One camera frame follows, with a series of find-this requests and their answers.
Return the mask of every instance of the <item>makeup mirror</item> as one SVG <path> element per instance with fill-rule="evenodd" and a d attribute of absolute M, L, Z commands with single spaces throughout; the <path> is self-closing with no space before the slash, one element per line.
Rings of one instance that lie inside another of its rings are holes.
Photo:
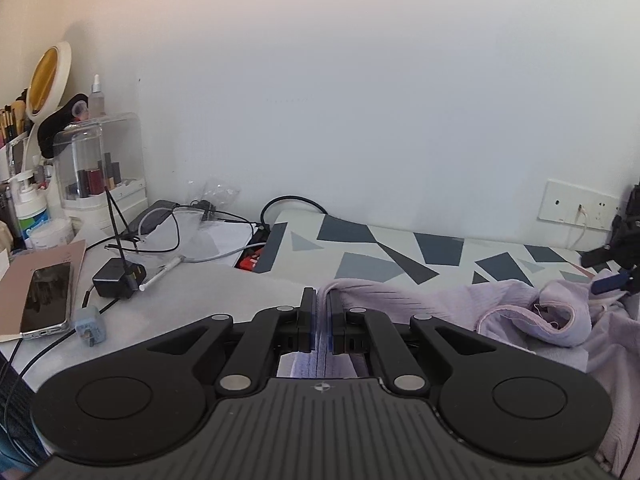
<path fill-rule="evenodd" d="M 71 46 L 66 41 L 52 46 L 40 58 L 27 90 L 27 115 L 40 124 L 58 109 L 71 69 Z"/>

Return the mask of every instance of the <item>wall outlet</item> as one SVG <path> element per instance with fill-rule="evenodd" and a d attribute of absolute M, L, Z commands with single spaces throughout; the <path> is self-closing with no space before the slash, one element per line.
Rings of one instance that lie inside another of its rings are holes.
<path fill-rule="evenodd" d="M 542 197 L 538 218 L 551 222 L 565 223 L 573 211 L 574 201 L 570 194 L 570 187 L 563 182 L 548 180 L 545 195 Z"/>
<path fill-rule="evenodd" d="M 565 182 L 549 180 L 542 197 L 538 218 L 563 224 L 584 225 L 587 213 L 587 227 L 608 231 L 614 216 L 623 208 L 620 199 Z"/>
<path fill-rule="evenodd" d="M 593 197 L 591 203 L 585 204 L 585 208 L 589 216 L 587 227 L 608 231 L 622 206 L 619 198 L 599 194 Z"/>

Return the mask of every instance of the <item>plastic bag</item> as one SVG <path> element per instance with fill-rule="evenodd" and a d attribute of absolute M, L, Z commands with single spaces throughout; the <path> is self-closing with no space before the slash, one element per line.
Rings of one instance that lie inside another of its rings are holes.
<path fill-rule="evenodd" d="M 207 200 L 216 209 L 222 209 L 232 204 L 239 193 L 239 187 L 232 186 L 216 176 L 210 176 L 206 182 L 193 180 L 187 182 L 187 202 L 185 203 L 192 204 Z"/>

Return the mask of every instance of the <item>clear container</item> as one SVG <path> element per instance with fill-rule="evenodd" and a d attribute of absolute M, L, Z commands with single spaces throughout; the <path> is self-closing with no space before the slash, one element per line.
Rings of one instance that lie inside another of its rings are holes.
<path fill-rule="evenodd" d="M 142 135 L 136 114 L 103 116 L 56 134 L 54 165 L 64 209 L 91 210 L 145 189 Z"/>

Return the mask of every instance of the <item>white cable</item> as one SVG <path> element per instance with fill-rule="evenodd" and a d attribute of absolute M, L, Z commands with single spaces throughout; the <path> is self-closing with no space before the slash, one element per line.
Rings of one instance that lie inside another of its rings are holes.
<path fill-rule="evenodd" d="M 173 269 L 174 267 L 177 267 L 179 264 L 181 264 L 183 259 L 184 259 L 183 256 L 176 256 L 175 258 L 173 258 L 154 277 L 152 277 L 150 280 L 147 280 L 145 283 L 142 283 L 140 285 L 140 287 L 138 288 L 138 290 L 140 290 L 141 292 L 144 292 L 145 290 L 147 290 L 149 288 L 149 286 L 151 286 L 154 282 L 156 282 L 157 280 L 162 278 L 171 269 Z"/>
<path fill-rule="evenodd" d="M 224 258 L 225 256 L 231 256 L 232 254 L 239 253 L 240 251 L 244 251 L 245 249 L 252 249 L 254 247 L 263 247 L 264 245 L 266 244 L 261 243 L 261 244 L 245 245 L 244 247 L 240 247 L 240 248 L 234 249 L 233 251 L 229 251 L 228 253 L 212 256 L 211 258 L 203 258 L 201 260 L 184 260 L 184 262 L 186 264 L 203 264 L 204 262 L 213 262 L 214 260 L 219 260 L 220 258 Z"/>
<path fill-rule="evenodd" d="M 587 222 L 589 221 L 589 217 L 587 216 L 587 211 L 584 206 L 580 205 L 580 207 L 578 208 L 578 213 L 582 213 L 584 215 L 584 225 L 582 226 L 582 233 L 580 234 L 578 239 L 569 247 L 570 250 L 572 250 L 578 244 L 578 242 L 582 240 L 582 237 L 587 232 Z"/>
<path fill-rule="evenodd" d="M 145 220 L 149 215 L 152 215 L 156 211 L 173 211 L 173 210 L 174 209 L 171 207 L 156 207 L 155 209 L 152 209 L 151 211 L 149 211 L 146 215 L 142 217 L 142 220 L 140 220 L 140 223 L 138 224 L 138 238 L 142 240 L 142 232 L 141 232 L 142 226 L 145 224 Z"/>
<path fill-rule="evenodd" d="M 216 256 L 212 256 L 211 258 L 204 258 L 202 260 L 187 260 L 187 259 L 185 259 L 184 256 L 176 256 L 168 264 L 166 264 L 162 268 L 162 270 L 160 272 L 158 272 L 154 277 L 152 277 L 147 282 L 142 283 L 140 285 L 140 291 L 144 292 L 145 290 L 147 290 L 154 282 L 156 282 L 157 280 L 162 278 L 166 273 L 168 273 L 174 267 L 177 267 L 178 265 L 180 265 L 182 262 L 185 262 L 185 263 L 188 263 L 188 264 L 202 264 L 204 262 L 213 262 L 215 260 L 219 260 L 220 258 L 224 258 L 225 256 L 231 256 L 232 254 L 236 254 L 236 253 L 239 253 L 240 251 L 244 251 L 245 249 L 251 249 L 251 248 L 254 248 L 254 247 L 262 247 L 264 245 L 265 245 L 265 243 L 251 244 L 251 245 L 247 245 L 245 247 L 240 247 L 238 249 L 234 249 L 233 251 L 229 251 L 228 253 L 225 253 L 225 254 L 217 254 Z"/>

